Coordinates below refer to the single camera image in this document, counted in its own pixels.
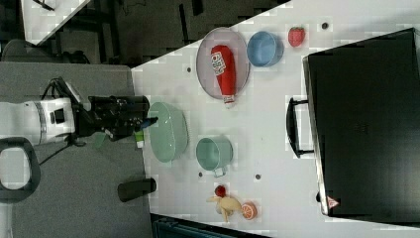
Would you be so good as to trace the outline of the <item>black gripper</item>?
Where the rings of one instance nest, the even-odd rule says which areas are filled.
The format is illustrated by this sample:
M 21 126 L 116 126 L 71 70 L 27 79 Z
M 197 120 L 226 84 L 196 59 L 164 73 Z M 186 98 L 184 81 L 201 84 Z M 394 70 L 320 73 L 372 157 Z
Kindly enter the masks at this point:
M 148 118 L 149 100 L 145 96 L 89 96 L 90 109 L 75 107 L 75 134 L 79 138 L 108 132 L 112 141 L 132 136 L 158 121 Z

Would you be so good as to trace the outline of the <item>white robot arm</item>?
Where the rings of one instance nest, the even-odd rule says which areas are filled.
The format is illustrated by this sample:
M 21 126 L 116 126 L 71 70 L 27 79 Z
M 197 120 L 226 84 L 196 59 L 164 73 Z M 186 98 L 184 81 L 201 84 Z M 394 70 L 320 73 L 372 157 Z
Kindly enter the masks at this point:
M 81 141 L 103 132 L 111 141 L 132 136 L 158 119 L 150 117 L 145 96 L 90 96 L 89 102 L 62 97 L 53 100 L 1 104 L 1 158 L 23 163 L 29 174 L 18 181 L 13 167 L 1 177 L 1 201 L 20 202 L 32 195 L 41 182 L 38 145 L 65 142 L 82 147 Z

